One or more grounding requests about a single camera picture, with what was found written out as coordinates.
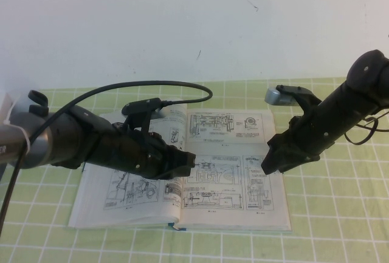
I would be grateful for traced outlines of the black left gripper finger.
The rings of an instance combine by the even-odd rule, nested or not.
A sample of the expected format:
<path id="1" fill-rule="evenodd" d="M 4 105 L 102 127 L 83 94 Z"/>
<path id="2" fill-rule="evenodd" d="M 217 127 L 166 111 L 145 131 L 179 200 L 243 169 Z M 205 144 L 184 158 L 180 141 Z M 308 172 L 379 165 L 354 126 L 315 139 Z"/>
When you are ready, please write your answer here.
<path id="1" fill-rule="evenodd" d="M 175 169 L 171 169 L 166 173 L 165 179 L 171 180 L 177 177 L 188 177 L 191 174 L 191 166 L 179 166 Z"/>
<path id="2" fill-rule="evenodd" d="M 195 166 L 196 155 L 190 152 L 174 150 L 173 160 L 176 166 Z"/>

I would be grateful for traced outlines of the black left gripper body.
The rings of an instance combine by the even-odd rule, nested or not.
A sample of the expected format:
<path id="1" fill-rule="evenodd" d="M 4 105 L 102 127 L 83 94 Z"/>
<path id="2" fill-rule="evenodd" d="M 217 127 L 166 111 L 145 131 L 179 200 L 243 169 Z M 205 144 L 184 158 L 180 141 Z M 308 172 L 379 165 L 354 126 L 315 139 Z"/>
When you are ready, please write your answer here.
<path id="1" fill-rule="evenodd" d="M 159 134 L 113 128 L 98 141 L 98 164 L 147 179 L 173 178 L 173 148 Z"/>

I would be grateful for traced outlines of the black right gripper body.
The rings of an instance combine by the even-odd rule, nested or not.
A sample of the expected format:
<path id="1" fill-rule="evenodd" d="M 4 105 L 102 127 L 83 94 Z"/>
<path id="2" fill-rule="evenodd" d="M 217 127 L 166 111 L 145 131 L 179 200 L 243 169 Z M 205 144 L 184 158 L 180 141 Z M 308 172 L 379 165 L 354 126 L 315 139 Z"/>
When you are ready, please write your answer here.
<path id="1" fill-rule="evenodd" d="M 300 136 L 302 131 L 298 128 L 298 123 L 301 119 L 302 116 L 292 117 L 288 129 L 281 134 L 275 134 L 267 143 L 269 150 L 283 154 L 283 164 L 293 160 L 304 160 L 305 163 L 320 160 L 319 154 L 314 154 L 307 148 L 308 138 Z"/>

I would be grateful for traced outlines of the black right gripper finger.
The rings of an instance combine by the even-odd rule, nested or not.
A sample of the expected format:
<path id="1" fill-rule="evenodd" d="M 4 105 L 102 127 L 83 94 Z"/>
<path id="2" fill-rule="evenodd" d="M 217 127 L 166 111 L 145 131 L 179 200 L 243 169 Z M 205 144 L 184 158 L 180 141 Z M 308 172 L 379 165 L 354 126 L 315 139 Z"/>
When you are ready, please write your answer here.
<path id="1" fill-rule="evenodd" d="M 305 163 L 304 160 L 293 160 L 293 161 L 288 161 L 286 163 L 284 163 L 281 167 L 280 167 L 280 172 L 281 173 L 285 173 L 286 171 L 289 171 L 289 170 L 292 170 L 298 166 L 301 166 Z"/>
<path id="2" fill-rule="evenodd" d="M 283 166 L 283 154 L 270 149 L 261 163 L 263 172 L 266 175 L 278 171 Z"/>

